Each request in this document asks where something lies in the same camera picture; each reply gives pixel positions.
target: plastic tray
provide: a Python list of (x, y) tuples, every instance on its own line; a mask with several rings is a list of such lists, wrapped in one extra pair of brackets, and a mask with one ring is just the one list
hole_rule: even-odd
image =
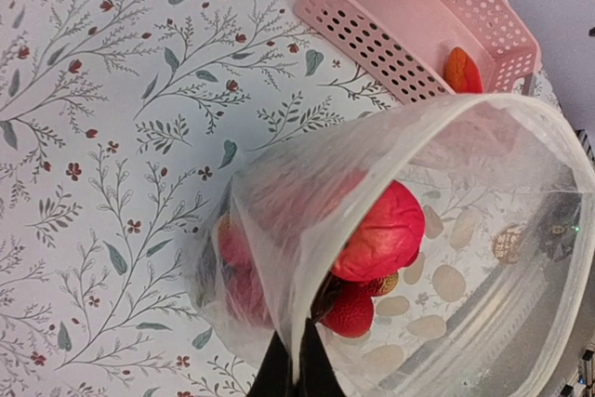
[(540, 68), (539, 45), (506, 0), (298, 0), (296, 14), (403, 103), (454, 93), (440, 73), (455, 46), (486, 92)]

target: printed leaf pattern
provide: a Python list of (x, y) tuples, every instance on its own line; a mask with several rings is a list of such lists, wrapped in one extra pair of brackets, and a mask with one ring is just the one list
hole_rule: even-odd
[[(0, 395), (247, 395), (256, 371), (194, 308), (214, 297), (215, 249), (190, 265), (196, 295), (185, 250), (248, 160), (395, 104), (292, 3), (0, 0)], [(535, 95), (555, 105), (543, 73)], [(461, 217), (476, 195), (422, 191), (448, 249), (403, 281), (440, 288), (455, 276), (437, 268), (468, 258), (489, 219)], [(429, 284), (389, 313), (442, 314), (441, 296), (457, 298)], [(374, 333), (392, 329), (385, 316)]]

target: clear plastic bag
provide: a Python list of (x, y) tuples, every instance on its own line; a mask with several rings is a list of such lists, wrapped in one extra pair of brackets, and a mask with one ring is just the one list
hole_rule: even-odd
[(574, 132), (534, 99), (444, 97), (269, 148), (233, 176), (186, 254), (193, 304), (249, 363), (260, 363), (273, 330), (296, 360), (321, 283), (394, 179), (423, 205), (426, 235), (395, 291), (375, 301), (368, 334), (320, 327), (346, 390), (486, 395), (545, 300), (549, 323), (535, 328), (539, 349), (515, 368), (522, 377), (488, 392), (531, 395), (582, 297), (594, 244), (580, 222), (592, 219), (595, 192)]

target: floral tablecloth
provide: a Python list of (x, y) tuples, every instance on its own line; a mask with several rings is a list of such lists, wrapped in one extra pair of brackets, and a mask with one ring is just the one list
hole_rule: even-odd
[(294, 1), (0, 0), (0, 396), (245, 395), (180, 250), (263, 149), (397, 106)]

